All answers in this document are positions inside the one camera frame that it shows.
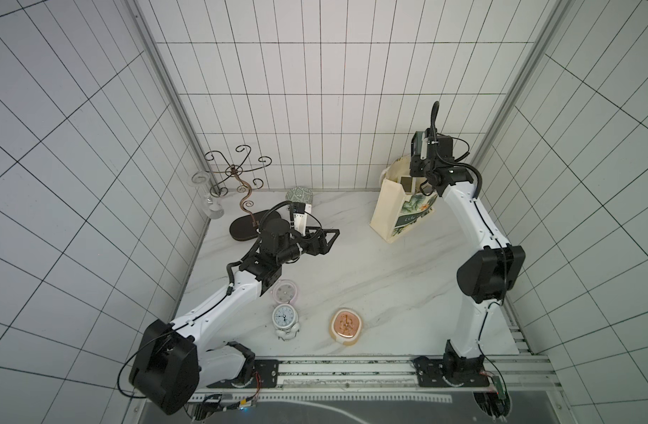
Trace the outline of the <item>floral canvas tote bag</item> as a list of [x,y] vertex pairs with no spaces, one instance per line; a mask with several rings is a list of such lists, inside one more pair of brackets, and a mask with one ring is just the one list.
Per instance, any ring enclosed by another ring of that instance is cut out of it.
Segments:
[[425,178],[410,176],[410,157],[395,160],[380,175],[380,195],[370,223],[385,242],[393,243],[433,212],[436,192],[425,195],[420,185]]

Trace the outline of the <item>green rectangular alarm clock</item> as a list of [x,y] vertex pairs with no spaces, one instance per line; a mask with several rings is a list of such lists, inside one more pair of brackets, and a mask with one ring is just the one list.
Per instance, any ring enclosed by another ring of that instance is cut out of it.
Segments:
[[426,132],[415,132],[411,140],[411,157],[417,158],[419,161],[425,160],[426,148],[424,147],[426,139]]

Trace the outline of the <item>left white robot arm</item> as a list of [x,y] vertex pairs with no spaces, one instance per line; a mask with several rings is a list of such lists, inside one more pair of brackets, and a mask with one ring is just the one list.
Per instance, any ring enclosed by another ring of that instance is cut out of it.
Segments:
[[235,341],[217,349],[209,343],[280,279],[283,265],[304,254],[327,254],[339,235],[338,229],[308,226],[297,231],[285,219],[268,221],[247,254],[228,265],[226,288],[171,323],[156,320],[146,328],[130,360],[129,383],[167,415],[182,409],[200,387],[252,384],[253,351]]

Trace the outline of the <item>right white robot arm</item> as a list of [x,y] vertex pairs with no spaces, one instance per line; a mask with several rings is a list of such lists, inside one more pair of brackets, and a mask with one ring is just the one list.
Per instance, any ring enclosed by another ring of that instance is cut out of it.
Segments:
[[411,140],[410,176],[420,178],[422,194],[438,194],[456,214],[472,256],[456,272],[463,302],[456,330],[440,360],[419,357],[414,365],[422,386],[486,387],[481,339],[486,320],[501,308],[525,261],[523,247],[512,245],[479,199],[480,174],[453,157],[454,139],[426,129]]

